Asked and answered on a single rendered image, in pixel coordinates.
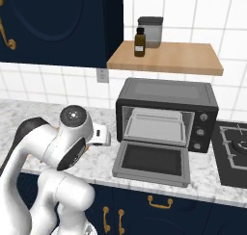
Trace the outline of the navy base cupboard door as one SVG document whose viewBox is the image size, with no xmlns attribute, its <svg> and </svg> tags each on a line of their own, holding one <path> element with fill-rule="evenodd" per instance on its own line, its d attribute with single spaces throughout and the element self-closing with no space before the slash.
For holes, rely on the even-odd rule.
<svg viewBox="0 0 247 235">
<path fill-rule="evenodd" d="M 97 235 L 106 235 L 103 228 L 103 207 L 109 208 L 109 213 L 106 216 L 107 223 L 111 230 L 107 235 L 114 235 L 114 220 L 112 217 L 113 211 L 113 197 L 112 189 L 110 187 L 93 184 L 95 190 L 95 200 L 92 206 L 86 211 L 86 216 L 89 222 L 95 227 Z"/>
<path fill-rule="evenodd" d="M 120 209 L 124 210 L 124 215 L 122 218 L 124 235 L 133 235 L 133 224 L 132 219 L 134 218 L 134 211 L 131 205 L 133 204 L 131 199 L 131 191 L 114 188 L 113 189 L 113 203 L 114 203 L 114 221 L 116 235 L 119 234 L 119 214 Z"/>
</svg>

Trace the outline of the wooden wall shelf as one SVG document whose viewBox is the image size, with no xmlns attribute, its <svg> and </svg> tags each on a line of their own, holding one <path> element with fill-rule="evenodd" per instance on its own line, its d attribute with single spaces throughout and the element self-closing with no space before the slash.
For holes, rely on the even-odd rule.
<svg viewBox="0 0 247 235">
<path fill-rule="evenodd" d="M 134 42 L 125 40 L 107 62 L 108 69 L 222 76 L 222 67 L 208 43 L 162 42 L 134 56 Z"/>
</svg>

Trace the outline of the brown glass bottle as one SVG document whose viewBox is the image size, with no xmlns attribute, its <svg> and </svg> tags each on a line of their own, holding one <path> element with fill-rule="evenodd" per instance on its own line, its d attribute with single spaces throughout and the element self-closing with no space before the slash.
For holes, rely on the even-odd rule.
<svg viewBox="0 0 247 235">
<path fill-rule="evenodd" d="M 136 29 L 135 41 L 134 41 L 134 56 L 144 57 L 146 51 L 146 35 L 143 27 Z"/>
</svg>

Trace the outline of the black hob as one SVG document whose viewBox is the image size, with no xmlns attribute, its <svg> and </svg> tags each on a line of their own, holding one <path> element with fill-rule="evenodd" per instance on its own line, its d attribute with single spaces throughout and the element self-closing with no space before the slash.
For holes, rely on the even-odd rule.
<svg viewBox="0 0 247 235">
<path fill-rule="evenodd" d="M 211 139 L 221 184 L 247 189 L 247 123 L 217 120 Z"/>
</svg>

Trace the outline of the grey toaster oven tray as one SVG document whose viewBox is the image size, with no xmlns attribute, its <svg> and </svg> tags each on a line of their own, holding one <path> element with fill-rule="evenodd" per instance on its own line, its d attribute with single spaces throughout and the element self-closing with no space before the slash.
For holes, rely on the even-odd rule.
<svg viewBox="0 0 247 235">
<path fill-rule="evenodd" d="M 123 138 L 135 142 L 186 146 L 182 114 L 178 111 L 134 108 Z"/>
</svg>

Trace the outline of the navy base cupboard front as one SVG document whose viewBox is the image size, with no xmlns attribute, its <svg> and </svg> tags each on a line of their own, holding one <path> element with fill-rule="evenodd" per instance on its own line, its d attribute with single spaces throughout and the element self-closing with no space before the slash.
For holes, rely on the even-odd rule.
<svg viewBox="0 0 247 235">
<path fill-rule="evenodd" d="M 213 204 L 204 235 L 247 235 L 247 209 Z"/>
</svg>

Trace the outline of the grey lidded canister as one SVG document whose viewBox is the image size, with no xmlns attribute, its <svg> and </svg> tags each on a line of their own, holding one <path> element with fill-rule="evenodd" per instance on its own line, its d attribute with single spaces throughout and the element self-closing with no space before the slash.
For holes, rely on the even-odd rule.
<svg viewBox="0 0 247 235">
<path fill-rule="evenodd" d="M 161 16 L 141 16 L 138 18 L 138 26 L 144 29 L 146 35 L 146 47 L 158 48 L 162 39 L 163 18 Z"/>
</svg>

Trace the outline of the navy drawer front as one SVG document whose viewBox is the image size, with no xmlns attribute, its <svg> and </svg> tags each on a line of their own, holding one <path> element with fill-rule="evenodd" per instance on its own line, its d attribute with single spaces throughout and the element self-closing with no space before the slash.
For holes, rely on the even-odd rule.
<svg viewBox="0 0 247 235">
<path fill-rule="evenodd" d="M 203 235 L 211 204 L 138 193 L 133 196 L 137 235 Z"/>
</svg>

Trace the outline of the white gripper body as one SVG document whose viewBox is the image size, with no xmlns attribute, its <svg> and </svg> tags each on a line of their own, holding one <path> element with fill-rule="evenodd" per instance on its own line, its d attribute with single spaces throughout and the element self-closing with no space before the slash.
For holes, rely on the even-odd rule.
<svg viewBox="0 0 247 235">
<path fill-rule="evenodd" d="M 91 138 L 88 142 L 88 146 L 109 146 L 111 144 L 111 139 L 110 138 Z"/>
</svg>

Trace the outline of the white wall socket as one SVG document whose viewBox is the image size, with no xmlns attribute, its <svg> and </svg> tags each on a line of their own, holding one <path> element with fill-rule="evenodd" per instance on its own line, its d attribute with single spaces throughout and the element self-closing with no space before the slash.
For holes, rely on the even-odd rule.
<svg viewBox="0 0 247 235">
<path fill-rule="evenodd" d="M 96 80 L 99 83 L 109 82 L 109 70 L 107 68 L 98 68 L 96 70 Z"/>
</svg>

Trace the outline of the black toaster oven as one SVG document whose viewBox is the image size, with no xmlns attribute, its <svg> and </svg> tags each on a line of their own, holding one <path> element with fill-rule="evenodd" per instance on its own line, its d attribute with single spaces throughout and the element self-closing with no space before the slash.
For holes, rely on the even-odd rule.
<svg viewBox="0 0 247 235">
<path fill-rule="evenodd" d="M 210 83 L 186 82 L 144 78 L 127 78 L 116 101 L 117 140 L 124 137 L 124 129 L 131 116 L 132 108 L 165 109 L 195 114 L 188 150 L 207 153 L 214 124 L 218 115 L 218 104 Z M 200 120 L 207 114 L 206 121 Z M 204 136 L 197 129 L 205 130 Z M 193 147 L 201 144 L 201 149 Z"/>
</svg>

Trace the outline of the grey toaster oven door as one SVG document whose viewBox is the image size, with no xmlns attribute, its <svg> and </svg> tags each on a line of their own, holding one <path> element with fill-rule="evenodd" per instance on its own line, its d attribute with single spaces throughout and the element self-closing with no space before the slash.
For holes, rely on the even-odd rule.
<svg viewBox="0 0 247 235">
<path fill-rule="evenodd" d="M 115 177 L 186 188 L 188 150 L 165 144 L 122 141 L 112 169 Z"/>
</svg>

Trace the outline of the navy wall cupboard door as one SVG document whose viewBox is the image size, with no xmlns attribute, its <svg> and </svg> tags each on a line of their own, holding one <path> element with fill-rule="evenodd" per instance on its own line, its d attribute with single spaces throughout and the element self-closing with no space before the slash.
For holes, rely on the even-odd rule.
<svg viewBox="0 0 247 235">
<path fill-rule="evenodd" d="M 124 40 L 124 0 L 4 0 L 0 62 L 105 68 Z"/>
</svg>

